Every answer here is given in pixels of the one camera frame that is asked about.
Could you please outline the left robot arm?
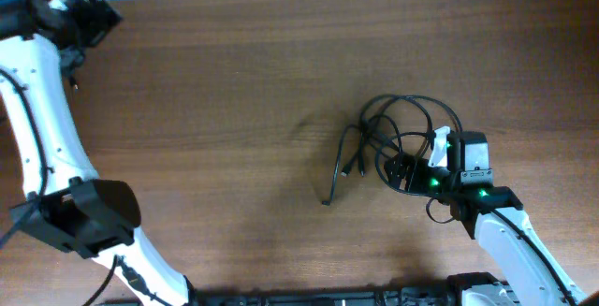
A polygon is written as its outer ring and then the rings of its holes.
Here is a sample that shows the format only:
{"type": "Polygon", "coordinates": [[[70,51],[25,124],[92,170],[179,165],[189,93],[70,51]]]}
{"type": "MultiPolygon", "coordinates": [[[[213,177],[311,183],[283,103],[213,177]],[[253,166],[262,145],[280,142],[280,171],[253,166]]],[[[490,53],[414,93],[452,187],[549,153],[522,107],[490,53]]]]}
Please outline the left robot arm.
{"type": "Polygon", "coordinates": [[[192,284],[145,235],[131,187],[100,178],[67,104],[86,51],[121,19],[106,0],[1,0],[1,96],[25,196],[12,228],[106,267],[144,305],[194,305],[192,284]]]}

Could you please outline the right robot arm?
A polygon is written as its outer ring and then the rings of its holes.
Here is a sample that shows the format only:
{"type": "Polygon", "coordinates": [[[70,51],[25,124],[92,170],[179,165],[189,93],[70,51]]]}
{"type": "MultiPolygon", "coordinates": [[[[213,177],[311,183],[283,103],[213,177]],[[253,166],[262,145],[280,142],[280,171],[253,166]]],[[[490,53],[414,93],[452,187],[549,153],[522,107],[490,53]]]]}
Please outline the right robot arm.
{"type": "Polygon", "coordinates": [[[444,126],[427,135],[427,158],[398,150],[376,170],[393,190],[447,205],[504,277],[487,272],[446,280],[452,305],[583,305],[593,297],[568,276],[537,236],[528,213],[507,186],[494,185],[486,136],[444,126]]]}

